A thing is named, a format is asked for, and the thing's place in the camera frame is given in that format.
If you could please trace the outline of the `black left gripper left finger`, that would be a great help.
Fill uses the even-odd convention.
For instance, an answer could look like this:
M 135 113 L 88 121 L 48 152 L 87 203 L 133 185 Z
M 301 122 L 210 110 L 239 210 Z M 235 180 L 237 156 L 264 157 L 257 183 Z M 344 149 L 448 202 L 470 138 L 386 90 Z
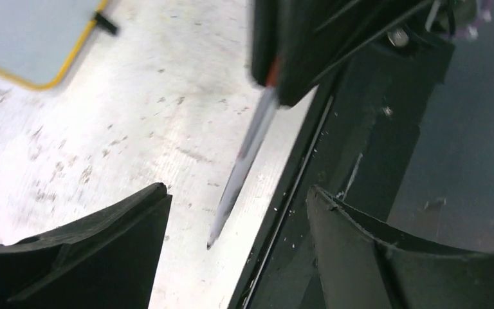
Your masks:
M 0 245 L 0 308 L 147 308 L 172 196 L 154 183 L 66 225 Z

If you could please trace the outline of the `white whiteboard marker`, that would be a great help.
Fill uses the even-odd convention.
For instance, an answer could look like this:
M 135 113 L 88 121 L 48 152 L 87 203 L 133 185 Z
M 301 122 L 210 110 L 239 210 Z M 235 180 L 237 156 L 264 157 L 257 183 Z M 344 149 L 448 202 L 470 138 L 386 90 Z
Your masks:
M 236 204 L 239 194 L 245 184 L 246 177 L 257 157 L 278 108 L 279 102 L 277 100 L 275 87 L 267 86 L 262 92 L 217 206 L 215 220 L 211 226 L 210 235 L 206 243 L 207 249 L 211 249 L 220 236 L 223 227 Z

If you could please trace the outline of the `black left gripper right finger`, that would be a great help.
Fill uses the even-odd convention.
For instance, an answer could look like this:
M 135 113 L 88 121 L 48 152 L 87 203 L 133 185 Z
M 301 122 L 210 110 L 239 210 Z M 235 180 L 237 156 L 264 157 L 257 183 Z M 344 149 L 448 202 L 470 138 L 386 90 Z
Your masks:
M 328 308 L 494 308 L 494 252 L 396 229 L 314 186 L 306 199 Z

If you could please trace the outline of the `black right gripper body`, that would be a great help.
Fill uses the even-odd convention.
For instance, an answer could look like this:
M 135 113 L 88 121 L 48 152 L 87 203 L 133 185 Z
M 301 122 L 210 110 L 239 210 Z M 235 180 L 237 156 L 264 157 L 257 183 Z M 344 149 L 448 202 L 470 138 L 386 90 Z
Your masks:
M 439 45 L 420 19 L 431 1 L 252 1 L 250 75 L 274 77 L 277 97 L 294 106 L 346 58 L 396 28 L 421 46 Z

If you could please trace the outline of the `yellow framed whiteboard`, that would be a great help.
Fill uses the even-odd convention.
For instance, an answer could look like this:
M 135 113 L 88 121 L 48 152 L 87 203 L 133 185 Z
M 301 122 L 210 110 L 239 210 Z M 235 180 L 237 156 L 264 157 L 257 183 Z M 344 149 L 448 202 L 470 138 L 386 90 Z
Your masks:
M 107 1 L 0 1 L 0 75 L 26 88 L 58 84 Z

